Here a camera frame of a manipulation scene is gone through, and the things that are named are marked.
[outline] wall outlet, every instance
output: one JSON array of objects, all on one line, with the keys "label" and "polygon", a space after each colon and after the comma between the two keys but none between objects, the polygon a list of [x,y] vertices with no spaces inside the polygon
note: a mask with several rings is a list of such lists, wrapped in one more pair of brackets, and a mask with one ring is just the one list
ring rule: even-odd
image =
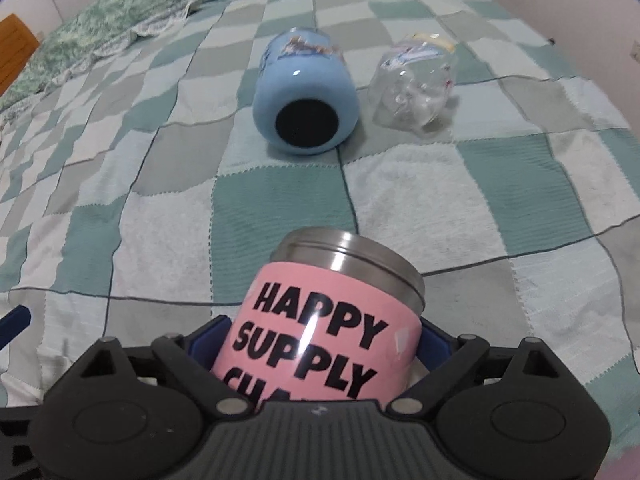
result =
[{"label": "wall outlet", "polygon": [[631,49],[631,57],[640,63],[640,43],[634,41],[634,47]]}]

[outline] checkered quilt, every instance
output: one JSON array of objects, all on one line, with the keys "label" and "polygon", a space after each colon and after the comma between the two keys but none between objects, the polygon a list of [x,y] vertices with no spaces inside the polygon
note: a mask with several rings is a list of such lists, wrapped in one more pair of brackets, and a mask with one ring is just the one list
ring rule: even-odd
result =
[{"label": "checkered quilt", "polygon": [[[276,152],[252,120],[260,55],[299,26],[342,47],[363,110],[310,157]],[[365,106],[381,55],[414,32],[458,56],[420,135]],[[287,232],[329,225],[411,261],[444,330],[544,338],[609,416],[610,456],[640,444],[640,144],[492,0],[211,2],[44,96],[0,160],[0,307],[33,313],[0,352],[9,404],[100,336],[147,344],[233,314]]]}]

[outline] clear plastic bottle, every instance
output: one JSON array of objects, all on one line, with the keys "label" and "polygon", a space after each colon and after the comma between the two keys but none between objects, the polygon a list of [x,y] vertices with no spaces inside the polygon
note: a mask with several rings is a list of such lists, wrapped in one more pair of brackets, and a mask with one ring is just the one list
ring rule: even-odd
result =
[{"label": "clear plastic bottle", "polygon": [[421,130],[447,104],[456,81],[455,46],[438,34],[414,34],[380,60],[369,86],[373,120],[398,130]]}]

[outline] light blue bottle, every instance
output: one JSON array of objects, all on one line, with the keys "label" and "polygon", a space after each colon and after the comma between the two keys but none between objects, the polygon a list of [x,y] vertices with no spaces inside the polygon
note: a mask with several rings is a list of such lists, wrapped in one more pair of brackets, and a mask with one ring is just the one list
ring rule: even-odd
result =
[{"label": "light blue bottle", "polygon": [[359,115],[355,86],[327,35],[294,28],[271,40],[260,61],[254,121],[273,146],[326,152],[351,134]]}]

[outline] black lettering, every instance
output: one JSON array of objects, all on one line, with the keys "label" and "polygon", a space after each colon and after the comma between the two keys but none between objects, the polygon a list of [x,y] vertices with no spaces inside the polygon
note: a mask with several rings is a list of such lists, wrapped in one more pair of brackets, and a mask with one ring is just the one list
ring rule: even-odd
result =
[{"label": "black lettering", "polygon": [[374,324],[374,320],[375,318],[373,316],[369,314],[364,315],[364,333],[360,340],[360,348],[364,348],[365,350],[369,350],[373,338],[389,326],[389,323],[382,320]]},{"label": "black lettering", "polygon": [[353,379],[351,380],[351,387],[347,392],[347,397],[351,397],[351,399],[357,399],[358,394],[360,393],[360,389],[366,384],[368,381],[372,380],[378,372],[370,368],[364,374],[362,371],[364,367],[362,365],[353,365]]},{"label": "black lettering", "polygon": [[334,302],[331,301],[328,296],[320,292],[312,292],[309,294],[309,297],[306,298],[306,303],[302,308],[302,312],[300,312],[298,323],[306,325],[309,323],[313,314],[318,314],[318,317],[325,317],[331,314],[333,309]]},{"label": "black lettering", "polygon": [[331,335],[338,335],[342,327],[355,328],[361,321],[362,314],[357,306],[339,301],[335,306],[334,315],[331,318],[329,328],[326,329],[326,332]]},{"label": "black lettering", "polygon": [[270,396],[269,400],[290,400],[291,392],[283,390],[282,388],[276,389]]},{"label": "black lettering", "polygon": [[246,346],[249,341],[249,332],[254,329],[254,326],[253,321],[245,321],[242,324],[240,330],[238,330],[238,339],[232,344],[234,350],[241,351]]},{"label": "black lettering", "polygon": [[254,310],[258,310],[260,305],[263,304],[262,311],[268,312],[271,309],[271,305],[275,301],[279,290],[280,290],[279,283],[273,283],[273,285],[269,282],[265,283],[262,286],[262,290],[260,291],[260,295],[258,296],[258,299],[255,300]]},{"label": "black lettering", "polygon": [[287,291],[280,297],[276,306],[271,311],[272,314],[280,314],[285,312],[287,317],[296,319],[298,317],[298,302],[300,301],[300,289],[296,286],[290,286]]},{"label": "black lettering", "polygon": [[273,340],[276,339],[277,332],[269,330],[267,332],[267,335],[264,337],[264,341],[260,345],[260,348],[256,348],[258,346],[258,340],[260,339],[263,331],[263,328],[256,327],[254,333],[251,334],[251,339],[249,339],[249,346],[246,348],[246,353],[249,356],[249,359],[260,359],[267,353],[267,350],[271,347]]},{"label": "black lettering", "polygon": [[309,345],[302,354],[294,377],[305,379],[309,370],[321,372],[331,365],[331,354],[321,346]]},{"label": "black lettering", "polygon": [[271,349],[271,353],[267,359],[267,366],[275,368],[281,359],[293,361],[298,354],[299,344],[300,341],[295,337],[287,334],[280,334]]},{"label": "black lettering", "polygon": [[238,393],[247,397],[247,399],[249,399],[254,404],[254,406],[257,406],[266,383],[262,379],[256,379],[251,393],[247,393],[247,388],[249,387],[249,384],[251,384],[251,381],[253,379],[254,376],[245,373],[242,377],[242,380],[240,381],[240,384],[238,385]]},{"label": "black lettering", "polygon": [[229,386],[231,379],[239,379],[242,377],[242,370],[237,366],[234,366],[225,374],[225,378],[222,379],[222,382]]},{"label": "black lettering", "polygon": [[329,375],[327,376],[326,381],[324,382],[324,386],[333,388],[335,390],[340,390],[341,392],[347,389],[347,386],[349,385],[349,381],[345,381],[344,379],[341,379],[340,376],[342,375],[342,371],[344,370],[344,367],[347,365],[348,360],[349,358],[347,356],[344,356],[341,354],[338,354],[335,357],[334,364],[331,367],[331,370],[329,370]]}]

